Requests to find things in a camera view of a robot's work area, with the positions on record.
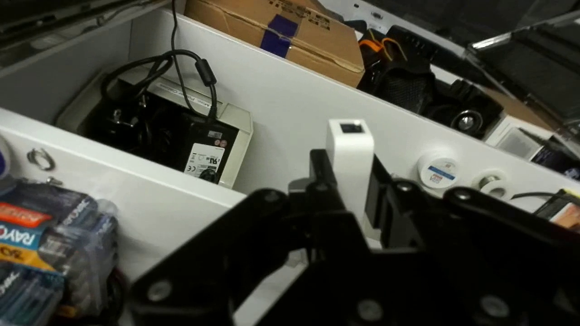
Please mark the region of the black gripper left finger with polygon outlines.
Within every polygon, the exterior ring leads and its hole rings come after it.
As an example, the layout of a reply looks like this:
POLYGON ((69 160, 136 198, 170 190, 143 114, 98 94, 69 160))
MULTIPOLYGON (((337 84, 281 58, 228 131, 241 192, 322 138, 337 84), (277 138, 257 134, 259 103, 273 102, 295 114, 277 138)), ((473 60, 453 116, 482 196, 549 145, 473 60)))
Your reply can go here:
POLYGON ((290 192, 252 192, 143 274, 128 292, 134 326, 233 326, 233 312, 295 250, 306 270, 259 326, 353 326, 348 261, 362 234, 322 149, 290 192))

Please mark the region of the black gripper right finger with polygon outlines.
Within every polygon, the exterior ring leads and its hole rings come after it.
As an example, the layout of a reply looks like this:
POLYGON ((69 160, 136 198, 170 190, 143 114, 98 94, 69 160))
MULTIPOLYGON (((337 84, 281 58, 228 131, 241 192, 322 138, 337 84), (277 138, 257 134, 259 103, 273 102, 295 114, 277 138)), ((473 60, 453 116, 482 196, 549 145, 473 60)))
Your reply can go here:
POLYGON ((382 247, 411 254, 456 326, 580 326, 574 232, 467 187, 429 196, 378 161, 368 216, 382 247))

